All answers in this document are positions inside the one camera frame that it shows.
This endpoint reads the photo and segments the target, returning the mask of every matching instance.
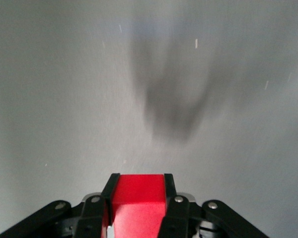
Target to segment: scratch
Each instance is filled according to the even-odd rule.
[[[292,78],[292,73],[289,74],[287,82],[289,82],[291,78]]]
[[[266,82],[265,90],[267,89],[267,86],[268,86],[268,81]]]

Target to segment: silver screw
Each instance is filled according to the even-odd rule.
[[[64,202],[60,202],[58,205],[55,206],[55,210],[59,210],[62,209],[63,207],[65,207],[65,203]]]
[[[99,196],[95,196],[91,199],[91,202],[92,203],[95,203],[95,202],[98,202],[100,200],[100,197]]]
[[[209,208],[211,208],[211,209],[217,209],[217,204],[215,203],[215,202],[209,202],[208,203],[208,206],[209,206]]]
[[[176,196],[176,197],[174,198],[174,200],[175,200],[176,202],[183,202],[183,197],[181,197],[181,196]]]

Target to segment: red block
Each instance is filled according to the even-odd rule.
[[[157,238],[166,212],[163,175],[121,175],[112,199],[115,238]]]

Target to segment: red block top face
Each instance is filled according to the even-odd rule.
[[[156,238],[166,212],[164,175],[121,175],[112,205],[115,238]]]

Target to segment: red block front face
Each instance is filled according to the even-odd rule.
[[[163,175],[121,175],[112,199],[115,238],[157,238],[166,212]]]

